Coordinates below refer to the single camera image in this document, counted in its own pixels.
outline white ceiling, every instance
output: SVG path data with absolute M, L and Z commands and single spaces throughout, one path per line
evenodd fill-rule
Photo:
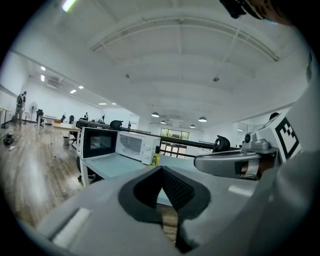
M 307 61 L 298 34 L 249 15 L 232 19 L 219 0 L 77 0 L 68 13 L 55 2 L 41 25 L 117 70 L 105 70 L 118 76 L 109 90 L 83 86 L 153 123 L 235 122 L 289 104 L 305 87 L 289 82 Z
M 74 81 L 66 78 L 64 75 L 58 74 L 52 69 L 46 68 L 45 71 L 41 69 L 42 65 L 27 60 L 27 68 L 29 76 L 41 80 L 41 75 L 44 75 L 45 81 L 43 86 L 47 86 L 51 89 L 57 90 L 62 94 L 69 97 L 77 99 L 78 101 L 84 102 L 86 104 L 92 105 L 101 109 L 119 109 L 118 105 L 113 105 L 111 101 L 107 100 L 100 95 L 93 93 L 92 91 L 86 89 L 85 87 L 79 89 L 81 84 L 77 84 Z

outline microwave door window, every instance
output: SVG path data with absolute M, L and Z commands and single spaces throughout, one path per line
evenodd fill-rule
M 92 136 L 90 142 L 91 150 L 111 149 L 112 138 L 106 136 Z
M 142 139 L 120 135 L 120 142 L 123 145 L 123 153 L 132 156 L 140 155 Z

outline person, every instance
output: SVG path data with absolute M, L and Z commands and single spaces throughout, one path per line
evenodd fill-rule
M 20 126 L 22 126 L 22 113 L 25 110 L 26 96 L 27 96 L 27 92 L 24 91 L 16 99 L 16 109 L 15 109 L 14 117 L 15 117 L 15 120 L 18 120 L 18 115 L 19 115 L 19 125 Z

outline desk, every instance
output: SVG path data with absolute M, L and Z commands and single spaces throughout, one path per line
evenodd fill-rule
M 195 168 L 193 159 L 181 159 L 161 155 L 159 160 L 159 166 L 168 166 L 169 168 L 181 168 L 189 172 L 201 173 L 197 168 Z M 151 168 L 151 166 L 149 165 L 145 165 L 140 161 L 131 159 L 118 153 L 85 158 L 82 159 L 82 161 L 80 161 L 82 182 L 84 187 L 89 185 L 87 167 L 89 167 L 91 170 L 93 170 L 95 173 L 97 173 L 105 180 L 112 179 L 114 177 L 125 175 L 141 169 L 145 169 L 145 171 L 147 172 L 148 169 Z M 167 198 L 163 189 L 161 189 L 159 193 L 157 202 L 163 205 L 171 206 L 171 203 L 169 202 L 169 199 Z
M 57 117 L 55 116 L 51 116 L 51 115 L 39 115 L 38 117 L 38 126 L 36 128 L 37 132 L 40 133 L 40 121 L 41 119 L 44 119 L 44 125 L 46 125 L 46 120 L 59 120 Z
M 0 107 L 0 110 L 3 110 L 4 111 L 4 123 L 1 125 L 1 128 L 2 129 L 7 129 L 6 127 L 6 119 L 7 119 L 7 112 L 9 111 L 12 111 L 12 109 L 6 109 L 6 108 L 3 108 L 3 107 Z
M 53 156 L 56 157 L 56 151 L 55 151 L 55 144 L 54 142 L 56 141 L 56 132 L 55 130 L 63 130 L 63 131 L 68 131 L 68 136 L 70 138 L 70 132 L 77 132 L 77 147 L 79 146 L 79 140 L 80 140 L 80 131 L 81 129 L 77 127 L 73 127 L 72 124 L 68 123 L 57 123 L 52 121 L 51 123 L 51 145 L 52 145 L 52 150 L 53 150 Z

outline yellow bottle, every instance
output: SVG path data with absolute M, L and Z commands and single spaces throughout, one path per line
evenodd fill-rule
M 159 164 L 159 160 L 160 160 L 160 147 L 159 146 L 155 146 L 155 153 L 152 157 L 152 166 L 157 166 Z

